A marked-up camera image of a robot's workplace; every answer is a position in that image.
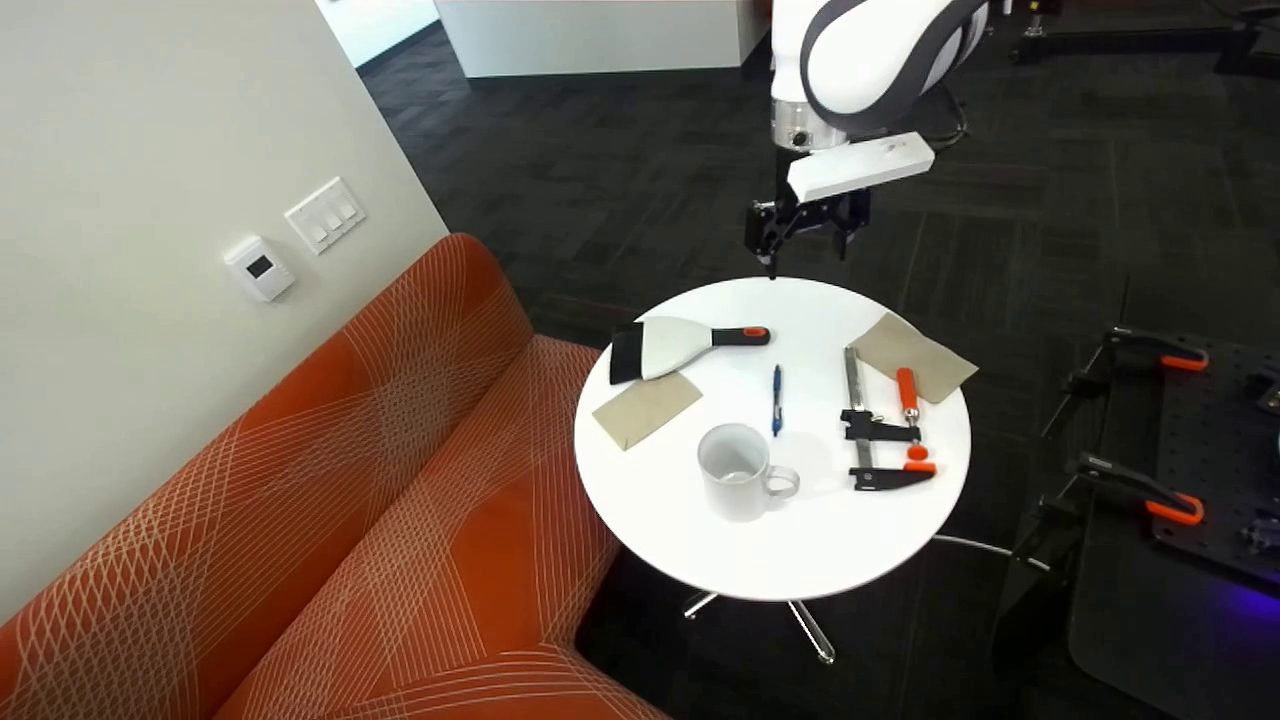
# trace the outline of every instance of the thermostat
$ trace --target thermostat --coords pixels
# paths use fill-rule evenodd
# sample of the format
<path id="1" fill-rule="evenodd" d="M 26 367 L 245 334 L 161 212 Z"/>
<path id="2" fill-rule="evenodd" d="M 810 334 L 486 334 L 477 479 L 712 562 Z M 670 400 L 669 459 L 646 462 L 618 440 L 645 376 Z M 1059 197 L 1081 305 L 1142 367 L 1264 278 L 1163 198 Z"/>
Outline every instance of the thermostat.
<path id="1" fill-rule="evenodd" d="M 222 262 L 264 305 L 291 288 L 288 267 L 261 234 L 245 234 L 237 248 L 226 248 Z"/>

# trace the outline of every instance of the paper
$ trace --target paper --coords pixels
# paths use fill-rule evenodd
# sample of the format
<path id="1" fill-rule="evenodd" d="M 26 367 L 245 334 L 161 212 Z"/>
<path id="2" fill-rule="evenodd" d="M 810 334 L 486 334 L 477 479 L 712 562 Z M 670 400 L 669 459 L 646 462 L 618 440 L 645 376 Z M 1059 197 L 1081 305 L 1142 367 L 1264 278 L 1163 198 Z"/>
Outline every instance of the paper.
<path id="1" fill-rule="evenodd" d="M 895 376 L 895 367 L 911 367 L 916 387 L 928 403 L 946 400 L 975 370 L 975 362 L 918 334 L 895 310 L 886 310 L 860 339 L 851 339 L 851 351 L 885 376 Z"/>
<path id="2" fill-rule="evenodd" d="M 645 437 L 674 418 L 702 392 L 684 376 L 640 381 L 594 406 L 600 427 L 618 444 L 636 447 Z"/>

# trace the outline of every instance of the couch cushion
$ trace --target couch cushion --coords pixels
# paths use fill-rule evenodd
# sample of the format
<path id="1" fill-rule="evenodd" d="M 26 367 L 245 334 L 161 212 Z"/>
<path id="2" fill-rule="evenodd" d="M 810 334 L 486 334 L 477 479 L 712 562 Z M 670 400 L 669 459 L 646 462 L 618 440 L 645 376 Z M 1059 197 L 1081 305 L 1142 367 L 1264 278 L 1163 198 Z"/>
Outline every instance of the couch cushion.
<path id="1" fill-rule="evenodd" d="M 617 553 L 571 459 L 591 355 L 530 339 L 222 717 L 651 717 L 571 651 Z"/>
<path id="2" fill-rule="evenodd" d="M 0 626 L 0 717 L 221 706 L 527 339 L 496 260 L 432 245 Z"/>

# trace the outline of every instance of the light switch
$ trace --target light switch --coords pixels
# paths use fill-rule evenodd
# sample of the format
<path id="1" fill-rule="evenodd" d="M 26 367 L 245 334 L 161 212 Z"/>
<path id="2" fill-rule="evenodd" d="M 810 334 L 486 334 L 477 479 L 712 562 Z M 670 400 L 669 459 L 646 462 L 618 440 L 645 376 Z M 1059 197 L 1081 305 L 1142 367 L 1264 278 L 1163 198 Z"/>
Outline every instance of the light switch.
<path id="1" fill-rule="evenodd" d="M 279 257 L 261 239 L 245 234 L 222 252 L 226 273 L 245 284 L 254 301 L 271 305 L 291 288 L 291 273 Z"/>
<path id="2" fill-rule="evenodd" d="M 357 198 L 357 192 L 340 174 L 325 180 L 311 197 L 297 198 L 284 212 L 291 233 L 316 257 L 325 257 L 335 239 L 344 239 L 363 215 L 367 215 L 363 202 Z"/>

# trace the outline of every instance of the white wall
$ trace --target white wall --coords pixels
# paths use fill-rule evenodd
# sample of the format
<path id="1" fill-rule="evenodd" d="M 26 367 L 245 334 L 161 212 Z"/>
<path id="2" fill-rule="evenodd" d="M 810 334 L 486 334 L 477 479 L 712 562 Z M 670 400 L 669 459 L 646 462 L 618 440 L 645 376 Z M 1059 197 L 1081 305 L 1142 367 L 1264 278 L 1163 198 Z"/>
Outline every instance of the white wall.
<path id="1" fill-rule="evenodd" d="M 7 4 L 0 620 L 443 233 L 311 0 Z M 328 257 L 279 212 L 344 174 Z M 298 284 L 246 301 L 264 233 Z"/>
<path id="2" fill-rule="evenodd" d="M 439 19 L 432 0 L 316 0 L 316 6 L 352 68 Z"/>
<path id="3" fill-rule="evenodd" d="M 434 6 L 470 81 L 741 68 L 766 28 L 756 19 L 761 0 L 434 0 Z"/>

